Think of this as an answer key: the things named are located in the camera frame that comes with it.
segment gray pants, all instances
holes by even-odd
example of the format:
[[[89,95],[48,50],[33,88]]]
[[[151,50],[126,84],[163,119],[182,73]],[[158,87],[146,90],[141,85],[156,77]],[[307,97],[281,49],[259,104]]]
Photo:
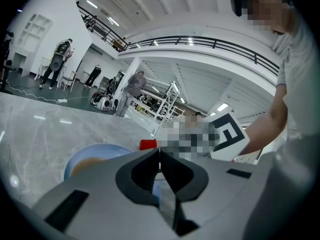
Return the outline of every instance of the gray pants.
[[[133,99],[134,97],[130,93],[123,91],[118,107],[116,108],[115,114],[118,117],[124,117]]]

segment red object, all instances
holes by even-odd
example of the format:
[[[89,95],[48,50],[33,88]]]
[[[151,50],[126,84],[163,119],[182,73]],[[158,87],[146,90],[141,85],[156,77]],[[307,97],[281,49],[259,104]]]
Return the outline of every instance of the red object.
[[[157,140],[156,139],[142,139],[140,140],[140,150],[148,150],[154,149],[157,147]]]

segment green floor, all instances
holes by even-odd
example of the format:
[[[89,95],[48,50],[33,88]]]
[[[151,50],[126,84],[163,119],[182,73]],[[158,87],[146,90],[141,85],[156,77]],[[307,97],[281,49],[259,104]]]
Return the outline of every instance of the green floor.
[[[40,79],[34,80],[33,75],[27,75],[24,77],[21,77],[21,72],[11,72],[8,76],[7,81],[10,83],[11,87],[17,87],[16,89],[19,90],[25,90],[27,94],[33,94],[36,97],[43,97],[47,100],[55,100],[55,101],[47,101],[43,98],[35,98],[32,95],[26,95],[24,92],[20,93],[17,90],[13,90],[9,88],[9,85],[6,84],[5,89],[9,92],[13,93],[14,95],[37,100],[41,102],[51,103],[51,104],[57,104],[58,99],[70,99],[70,98],[76,98],[68,100],[67,103],[58,103],[59,106],[65,106],[69,108],[75,108],[79,110],[85,110],[85,111],[91,111],[96,113],[103,113],[107,115],[113,115],[114,112],[103,112],[98,109],[96,109],[92,104],[90,104],[90,98],[91,96],[97,91],[97,88],[92,87],[88,88],[85,87],[82,83],[80,83],[78,80],[75,81],[72,92],[70,92],[70,88],[66,88],[65,91],[63,87],[57,88],[57,84],[54,85],[52,90],[49,90],[50,86],[50,80],[46,82],[46,84],[43,86],[43,89],[39,88]]]

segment black railing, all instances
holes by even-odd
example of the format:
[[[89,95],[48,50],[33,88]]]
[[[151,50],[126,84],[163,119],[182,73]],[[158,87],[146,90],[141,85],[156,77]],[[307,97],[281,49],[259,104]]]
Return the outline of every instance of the black railing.
[[[85,26],[90,32],[98,36],[118,52],[124,51],[127,48],[128,44],[126,41],[110,27],[81,6],[78,5],[78,8]]]
[[[260,65],[276,76],[279,73],[279,66],[273,63],[271,60],[260,55],[259,53],[238,45],[233,42],[228,42],[216,38],[203,37],[203,36],[188,36],[188,35],[174,35],[164,36],[152,39],[147,39],[135,43],[131,43],[126,47],[126,50],[136,49],[143,46],[160,46],[160,45],[187,45],[207,47],[211,49],[218,49],[229,51],[231,53],[238,54],[252,61],[254,64]]]

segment column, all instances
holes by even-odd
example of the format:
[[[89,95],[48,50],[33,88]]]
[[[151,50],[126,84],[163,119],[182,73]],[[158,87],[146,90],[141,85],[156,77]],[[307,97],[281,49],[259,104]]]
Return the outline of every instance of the column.
[[[122,78],[118,88],[116,89],[115,94],[113,95],[113,99],[118,99],[120,101],[122,92],[124,91],[124,88],[128,85],[128,80],[131,76],[133,76],[136,73],[140,63],[141,58],[135,57],[132,63],[130,64],[128,70],[126,71],[124,77]]]

